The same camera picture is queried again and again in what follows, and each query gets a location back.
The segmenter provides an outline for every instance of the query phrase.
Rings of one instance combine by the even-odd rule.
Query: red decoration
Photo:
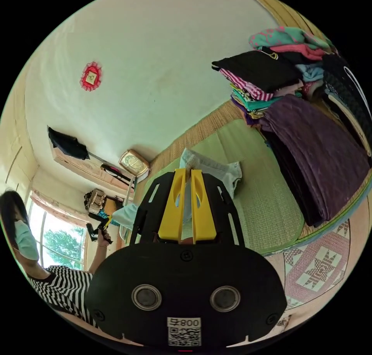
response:
[[[101,67],[96,62],[88,63],[84,68],[80,85],[84,90],[96,90],[101,84],[101,76]]]

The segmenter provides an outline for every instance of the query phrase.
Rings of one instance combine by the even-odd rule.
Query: curtain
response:
[[[61,221],[68,222],[78,227],[86,228],[87,223],[91,223],[88,214],[81,213],[67,205],[61,204],[58,201],[40,193],[38,190],[32,189],[32,201]]]

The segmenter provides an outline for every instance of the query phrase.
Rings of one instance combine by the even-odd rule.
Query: woman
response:
[[[84,304],[84,296],[93,274],[106,258],[109,234],[102,235],[99,232],[96,255],[88,271],[66,266],[43,268],[38,263],[37,243],[30,230],[26,208],[16,191],[6,191],[0,196],[0,217],[16,259],[42,299],[73,324],[119,341],[98,328]],[[120,341],[136,345],[124,338]]]

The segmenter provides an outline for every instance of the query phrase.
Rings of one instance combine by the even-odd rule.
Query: gold clock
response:
[[[119,160],[119,165],[135,177],[149,171],[149,163],[133,150],[128,150]]]

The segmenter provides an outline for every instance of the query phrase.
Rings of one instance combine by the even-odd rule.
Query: woman's hand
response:
[[[109,243],[110,240],[111,240],[111,237],[108,232],[105,232],[104,234],[102,234],[101,230],[98,231],[97,243],[99,246],[105,246],[107,248],[110,244]]]

